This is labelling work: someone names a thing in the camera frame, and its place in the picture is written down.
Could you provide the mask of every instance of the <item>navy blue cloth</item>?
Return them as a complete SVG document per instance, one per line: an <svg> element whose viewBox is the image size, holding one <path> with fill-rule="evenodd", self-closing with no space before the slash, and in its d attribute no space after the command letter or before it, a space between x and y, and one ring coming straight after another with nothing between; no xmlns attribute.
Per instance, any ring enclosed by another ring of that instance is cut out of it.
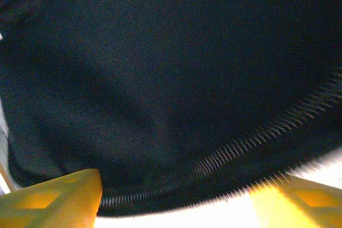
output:
<svg viewBox="0 0 342 228"><path fill-rule="evenodd" d="M200 159L341 65L341 0L1 0L10 169L104 188Z"/></svg>

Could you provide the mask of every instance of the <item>yellow plastic piece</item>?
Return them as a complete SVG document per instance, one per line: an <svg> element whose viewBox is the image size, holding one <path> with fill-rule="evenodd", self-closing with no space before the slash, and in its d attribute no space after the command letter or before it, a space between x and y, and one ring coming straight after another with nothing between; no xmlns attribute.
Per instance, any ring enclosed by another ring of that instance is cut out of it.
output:
<svg viewBox="0 0 342 228"><path fill-rule="evenodd" d="M102 197L86 169L0 196L0 228L92 228Z"/></svg>
<svg viewBox="0 0 342 228"><path fill-rule="evenodd" d="M261 228L342 228L342 190L293 177L251 193Z"/></svg>

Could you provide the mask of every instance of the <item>yellow plastic block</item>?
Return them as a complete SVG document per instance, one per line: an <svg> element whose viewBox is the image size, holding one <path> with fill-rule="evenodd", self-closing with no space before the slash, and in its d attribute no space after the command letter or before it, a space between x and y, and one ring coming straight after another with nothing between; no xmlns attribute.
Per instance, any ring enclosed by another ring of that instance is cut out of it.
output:
<svg viewBox="0 0 342 228"><path fill-rule="evenodd" d="M0 228L91 228L101 197L96 169L33 185L0 197Z"/></svg>
<svg viewBox="0 0 342 228"><path fill-rule="evenodd" d="M262 228L342 228L342 190L294 177L251 193Z"/></svg>

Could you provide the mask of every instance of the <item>black fabric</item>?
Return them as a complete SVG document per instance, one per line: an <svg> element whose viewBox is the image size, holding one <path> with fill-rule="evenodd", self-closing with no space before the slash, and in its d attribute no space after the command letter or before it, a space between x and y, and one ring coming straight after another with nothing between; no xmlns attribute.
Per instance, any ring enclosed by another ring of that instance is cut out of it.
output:
<svg viewBox="0 0 342 228"><path fill-rule="evenodd" d="M104 192L139 187L283 113L341 65L341 0L11 1L0 94L22 186L99 168Z"/></svg>
<svg viewBox="0 0 342 228"><path fill-rule="evenodd" d="M279 171L307 164L342 144L341 118L325 117L313 122L309 128L299 129L286 138L273 140L258 151L249 152L237 161L230 162L205 179L182 186L174 192L133 203L119 204L112 208L100 208L101 216L122 216L170 210L215 199L227 194L241 195L247 189L272 182L272 174L281 177ZM313 171L306 166L304 171Z"/></svg>

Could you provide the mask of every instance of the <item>textured fabric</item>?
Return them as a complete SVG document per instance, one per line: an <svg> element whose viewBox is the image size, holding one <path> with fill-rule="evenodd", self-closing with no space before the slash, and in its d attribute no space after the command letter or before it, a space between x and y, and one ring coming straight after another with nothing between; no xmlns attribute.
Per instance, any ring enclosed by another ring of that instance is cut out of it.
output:
<svg viewBox="0 0 342 228"><path fill-rule="evenodd" d="M0 20L22 186L85 168L99 168L105 188L139 185L281 114L341 64L340 0L23 6Z"/></svg>

